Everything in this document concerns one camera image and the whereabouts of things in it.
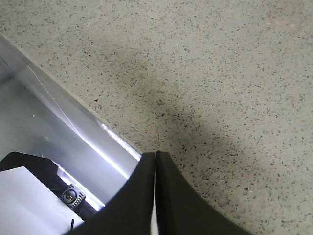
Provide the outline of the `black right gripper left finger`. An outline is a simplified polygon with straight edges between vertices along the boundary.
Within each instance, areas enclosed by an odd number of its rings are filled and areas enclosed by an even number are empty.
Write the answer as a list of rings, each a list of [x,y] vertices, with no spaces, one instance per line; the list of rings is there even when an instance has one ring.
[[[144,153],[120,191],[68,235],[149,235],[154,204],[156,156]]]

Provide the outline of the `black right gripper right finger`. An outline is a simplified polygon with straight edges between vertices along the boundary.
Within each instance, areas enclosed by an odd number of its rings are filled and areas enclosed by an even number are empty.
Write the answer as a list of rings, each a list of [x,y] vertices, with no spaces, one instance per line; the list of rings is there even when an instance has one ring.
[[[156,153],[156,216],[161,235],[247,235],[208,205],[167,152]]]

